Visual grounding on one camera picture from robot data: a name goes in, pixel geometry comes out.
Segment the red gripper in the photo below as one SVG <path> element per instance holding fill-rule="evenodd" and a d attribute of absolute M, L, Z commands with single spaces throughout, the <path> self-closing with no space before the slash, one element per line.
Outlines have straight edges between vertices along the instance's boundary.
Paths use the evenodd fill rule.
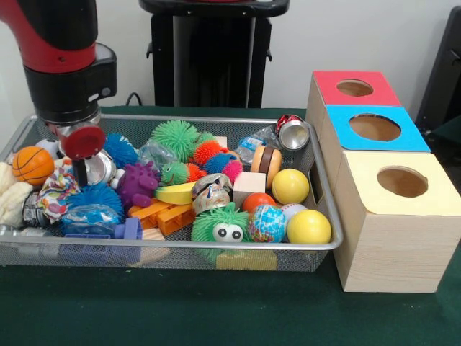
<path fill-rule="evenodd" d="M 88 185 L 85 159 L 98 154 L 104 146 L 106 137 L 99 126 L 83 125 L 60 133 L 59 139 L 64 154 L 72 159 L 73 173 L 79 187 Z"/>

